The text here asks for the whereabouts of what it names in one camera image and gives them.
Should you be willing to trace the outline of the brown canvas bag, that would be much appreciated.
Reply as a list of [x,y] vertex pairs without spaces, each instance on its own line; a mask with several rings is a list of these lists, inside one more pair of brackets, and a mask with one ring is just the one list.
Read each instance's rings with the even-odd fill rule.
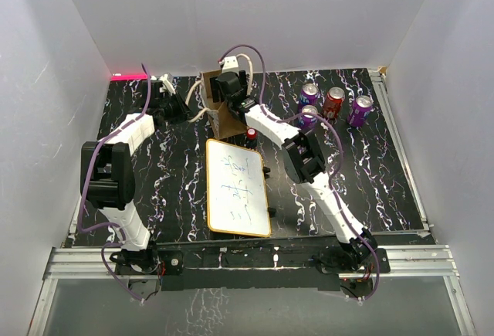
[[[247,94],[252,95],[253,85],[253,62],[249,55],[245,53],[238,53],[236,56],[239,62],[239,71],[244,70],[248,77],[248,89]],[[199,78],[196,79],[194,84],[188,90],[185,98],[185,103],[189,105],[192,97],[199,95],[198,103],[202,105],[197,114],[192,115],[192,119],[188,120],[188,123],[194,123],[206,117],[211,126],[213,136],[217,140],[223,140],[229,137],[244,134],[248,126],[245,122],[244,116],[232,116],[228,111],[225,103],[214,103],[211,98],[211,89],[209,80],[212,77],[217,77],[222,73],[221,67],[215,71],[203,72]]]

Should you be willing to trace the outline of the purple fanta can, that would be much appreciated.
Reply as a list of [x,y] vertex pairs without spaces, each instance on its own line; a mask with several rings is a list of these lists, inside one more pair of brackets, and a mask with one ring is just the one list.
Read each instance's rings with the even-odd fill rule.
[[302,86],[299,99],[298,109],[302,110],[307,105],[314,106],[320,96],[320,90],[315,83],[306,83]]

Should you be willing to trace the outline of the red can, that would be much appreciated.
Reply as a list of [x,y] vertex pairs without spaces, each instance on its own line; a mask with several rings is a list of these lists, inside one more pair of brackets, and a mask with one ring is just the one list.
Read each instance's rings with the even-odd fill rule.
[[325,96],[323,116],[327,119],[337,118],[345,100],[345,91],[340,87],[332,87]]

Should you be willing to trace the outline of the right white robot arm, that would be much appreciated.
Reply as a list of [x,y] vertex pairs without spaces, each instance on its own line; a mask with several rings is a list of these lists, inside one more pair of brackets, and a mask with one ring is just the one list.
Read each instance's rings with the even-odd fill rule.
[[331,174],[327,171],[315,130],[302,130],[290,123],[301,115],[283,120],[270,112],[260,96],[247,93],[244,71],[214,73],[204,78],[204,84],[215,104],[224,104],[235,120],[257,130],[280,149],[286,174],[311,195],[330,221],[344,251],[345,265],[360,272],[371,264],[372,259],[378,263],[376,239],[354,217],[333,187],[333,178],[343,162],[338,161]]

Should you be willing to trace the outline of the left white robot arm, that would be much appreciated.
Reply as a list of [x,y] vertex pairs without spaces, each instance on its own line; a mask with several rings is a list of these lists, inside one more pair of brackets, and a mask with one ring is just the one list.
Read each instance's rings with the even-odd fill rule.
[[107,136],[87,141],[81,148],[77,231],[89,233],[112,228],[121,247],[135,252],[133,265],[142,273],[152,273],[160,256],[147,247],[151,234],[134,203],[136,180],[132,157],[163,123],[185,122],[192,119],[192,113],[174,88],[170,74],[149,77],[142,99]]

